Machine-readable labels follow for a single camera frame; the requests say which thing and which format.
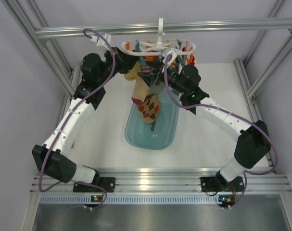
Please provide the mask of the beige purple striped sock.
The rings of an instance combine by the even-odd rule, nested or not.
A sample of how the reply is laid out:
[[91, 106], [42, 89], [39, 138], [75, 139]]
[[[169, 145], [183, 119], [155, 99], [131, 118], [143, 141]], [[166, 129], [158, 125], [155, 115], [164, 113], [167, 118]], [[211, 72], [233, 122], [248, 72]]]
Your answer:
[[132, 94], [132, 101], [136, 105], [141, 105], [146, 96], [150, 93], [150, 87], [144, 82], [144, 80], [136, 73], [133, 76], [135, 82], [135, 87]]

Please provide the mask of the yellow sock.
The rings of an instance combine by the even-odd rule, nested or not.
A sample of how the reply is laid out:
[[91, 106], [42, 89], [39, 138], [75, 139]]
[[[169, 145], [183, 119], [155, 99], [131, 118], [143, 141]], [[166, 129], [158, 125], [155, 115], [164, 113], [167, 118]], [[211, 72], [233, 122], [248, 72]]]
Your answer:
[[124, 78], [127, 81], [134, 81], [139, 77], [138, 73], [140, 72], [141, 72], [141, 66], [138, 62], [136, 62], [134, 67], [127, 74], [124, 74]]

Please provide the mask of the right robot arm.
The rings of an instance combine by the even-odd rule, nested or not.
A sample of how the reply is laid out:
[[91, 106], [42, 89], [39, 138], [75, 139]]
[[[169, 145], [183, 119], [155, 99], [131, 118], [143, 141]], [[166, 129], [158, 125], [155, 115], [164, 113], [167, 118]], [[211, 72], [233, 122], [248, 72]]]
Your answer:
[[236, 181], [239, 175], [248, 173], [274, 149], [266, 124], [261, 120], [251, 122], [217, 104], [200, 88], [201, 76], [195, 66], [185, 65], [178, 71], [172, 66], [165, 67], [162, 62], [148, 64], [151, 72], [138, 73], [147, 85], [162, 84], [168, 92], [179, 92], [179, 97], [171, 97], [177, 106], [208, 120], [236, 142], [234, 157], [214, 177], [205, 180], [203, 191], [217, 194], [239, 187]]

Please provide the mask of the white round clip hanger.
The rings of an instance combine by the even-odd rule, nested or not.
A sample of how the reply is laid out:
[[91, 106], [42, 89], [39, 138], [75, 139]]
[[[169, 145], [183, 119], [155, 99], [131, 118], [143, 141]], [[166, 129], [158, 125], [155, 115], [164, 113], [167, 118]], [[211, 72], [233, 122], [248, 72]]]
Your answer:
[[163, 39], [164, 19], [158, 20], [157, 39], [136, 39], [122, 42], [120, 50], [133, 56], [159, 56], [165, 48], [173, 49], [177, 55], [190, 55], [196, 50], [196, 45], [185, 39]]

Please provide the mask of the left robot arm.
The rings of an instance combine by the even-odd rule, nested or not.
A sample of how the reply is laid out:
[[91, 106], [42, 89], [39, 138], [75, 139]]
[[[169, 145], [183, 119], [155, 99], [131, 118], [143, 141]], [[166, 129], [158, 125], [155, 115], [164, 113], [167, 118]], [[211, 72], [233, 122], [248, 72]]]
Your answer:
[[117, 73], [129, 73], [138, 61], [136, 56], [125, 54], [117, 47], [106, 51], [104, 56], [105, 60], [102, 60], [98, 54], [90, 53], [83, 58], [82, 80], [68, 111], [51, 136], [32, 149], [40, 180], [47, 175], [62, 183], [81, 183], [90, 191], [99, 189], [98, 171], [78, 165], [68, 156], [81, 128], [102, 101], [105, 95], [103, 86]]

